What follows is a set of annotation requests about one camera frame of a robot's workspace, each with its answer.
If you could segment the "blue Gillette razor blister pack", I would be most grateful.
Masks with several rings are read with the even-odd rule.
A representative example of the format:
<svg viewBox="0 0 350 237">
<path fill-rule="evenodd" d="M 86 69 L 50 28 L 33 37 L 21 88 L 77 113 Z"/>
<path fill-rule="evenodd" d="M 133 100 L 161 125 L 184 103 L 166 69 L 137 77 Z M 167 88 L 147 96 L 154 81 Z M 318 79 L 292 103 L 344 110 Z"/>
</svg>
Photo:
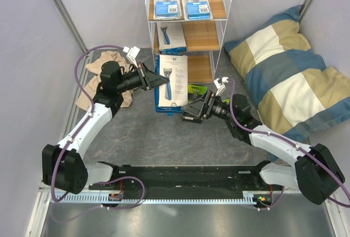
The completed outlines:
<svg viewBox="0 0 350 237">
<path fill-rule="evenodd" d="M 181 17 L 180 0 L 154 0 L 154 20 L 179 20 Z"/>
</svg>

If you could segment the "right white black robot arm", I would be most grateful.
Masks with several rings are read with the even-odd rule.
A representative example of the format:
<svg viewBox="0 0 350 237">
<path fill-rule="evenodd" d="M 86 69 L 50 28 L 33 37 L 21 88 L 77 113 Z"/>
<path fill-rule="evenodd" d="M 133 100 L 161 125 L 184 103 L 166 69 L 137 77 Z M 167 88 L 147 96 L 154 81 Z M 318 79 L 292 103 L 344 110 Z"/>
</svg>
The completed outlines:
<svg viewBox="0 0 350 237">
<path fill-rule="evenodd" d="M 345 177 L 326 146 L 310 146 L 273 132 L 251 115 L 244 95 L 234 94 L 226 103 L 208 91 L 181 109 L 192 117 L 209 119 L 215 116 L 225 120 L 234 138 L 285 162 L 284 165 L 270 161 L 261 163 L 258 171 L 250 176 L 255 189 L 264 189 L 269 184 L 296 189 L 316 205 L 330 199 L 339 188 L 349 196 Z"/>
</svg>

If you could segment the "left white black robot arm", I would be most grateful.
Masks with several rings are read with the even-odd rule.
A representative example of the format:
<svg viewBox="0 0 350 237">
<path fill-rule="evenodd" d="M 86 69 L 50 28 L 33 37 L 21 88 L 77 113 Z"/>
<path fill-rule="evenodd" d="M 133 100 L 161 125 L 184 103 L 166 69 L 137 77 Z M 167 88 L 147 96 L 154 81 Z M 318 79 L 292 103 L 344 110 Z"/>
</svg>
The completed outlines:
<svg viewBox="0 0 350 237">
<path fill-rule="evenodd" d="M 51 189 L 78 194 L 86 185 L 99 182 L 107 189 L 118 187 L 120 176 L 110 164 L 85 165 L 84 155 L 96 135 L 120 109 L 124 92 L 136 88 L 148 91 L 170 81 L 143 63 L 123 73 L 115 61 L 102 65 L 100 77 L 92 106 L 83 119 L 60 142 L 48 144 L 42 151 L 43 182 Z"/>
</svg>

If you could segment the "Harry's razor box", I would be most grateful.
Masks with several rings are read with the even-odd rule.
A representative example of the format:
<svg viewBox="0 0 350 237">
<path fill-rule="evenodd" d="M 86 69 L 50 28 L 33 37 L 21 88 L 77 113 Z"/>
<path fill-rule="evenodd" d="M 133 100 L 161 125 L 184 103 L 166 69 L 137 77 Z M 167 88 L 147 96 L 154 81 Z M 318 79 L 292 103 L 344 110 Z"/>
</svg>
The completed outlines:
<svg viewBox="0 0 350 237">
<path fill-rule="evenodd" d="M 188 103 L 188 57 L 160 54 L 155 72 L 168 80 L 154 89 L 155 111 L 170 116 L 182 113 L 181 107 Z"/>
<path fill-rule="evenodd" d="M 158 22 L 157 36 L 160 54 L 178 55 L 187 52 L 181 22 Z"/>
</svg>

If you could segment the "Gillette razor white card pack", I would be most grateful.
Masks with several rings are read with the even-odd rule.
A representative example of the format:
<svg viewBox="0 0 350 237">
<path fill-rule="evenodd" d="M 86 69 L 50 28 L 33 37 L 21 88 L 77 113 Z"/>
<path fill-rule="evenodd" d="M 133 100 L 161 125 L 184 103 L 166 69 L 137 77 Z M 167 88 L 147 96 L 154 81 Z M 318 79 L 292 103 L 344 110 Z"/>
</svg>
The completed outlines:
<svg viewBox="0 0 350 237">
<path fill-rule="evenodd" d="M 209 0 L 182 0 L 184 20 L 212 20 Z"/>
</svg>

